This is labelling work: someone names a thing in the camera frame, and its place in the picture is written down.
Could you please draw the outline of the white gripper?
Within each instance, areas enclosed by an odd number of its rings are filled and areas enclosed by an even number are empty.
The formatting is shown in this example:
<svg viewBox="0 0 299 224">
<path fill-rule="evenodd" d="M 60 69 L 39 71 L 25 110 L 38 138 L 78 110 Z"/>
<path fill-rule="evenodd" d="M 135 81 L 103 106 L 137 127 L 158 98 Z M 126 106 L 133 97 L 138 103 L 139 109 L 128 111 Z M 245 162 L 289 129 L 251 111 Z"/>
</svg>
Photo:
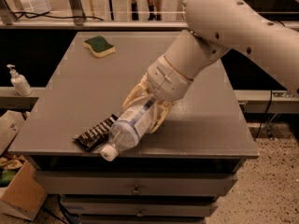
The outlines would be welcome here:
<svg viewBox="0 0 299 224">
<path fill-rule="evenodd" d="M 162 100 L 153 103 L 152 122 L 147 130 L 147 133 L 155 133 L 175 105 L 174 101 L 182 99 L 192 83 L 192 79 L 184 77 L 162 55 L 130 91 L 122 104 L 122 110 L 151 97 L 152 94 Z"/>
</svg>

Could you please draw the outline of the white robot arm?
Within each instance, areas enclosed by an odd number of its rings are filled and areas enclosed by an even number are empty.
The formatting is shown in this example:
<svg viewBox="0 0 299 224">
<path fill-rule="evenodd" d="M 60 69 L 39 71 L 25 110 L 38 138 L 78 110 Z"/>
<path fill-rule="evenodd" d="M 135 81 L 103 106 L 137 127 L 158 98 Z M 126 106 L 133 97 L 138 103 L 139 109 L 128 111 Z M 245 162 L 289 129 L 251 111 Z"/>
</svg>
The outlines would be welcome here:
<svg viewBox="0 0 299 224">
<path fill-rule="evenodd" d="M 155 132 L 197 75 L 234 49 L 293 95 L 299 92 L 299 33 L 269 21 L 244 0 L 188 0 L 183 30 L 131 90 L 122 107 L 153 96 Z"/>
</svg>

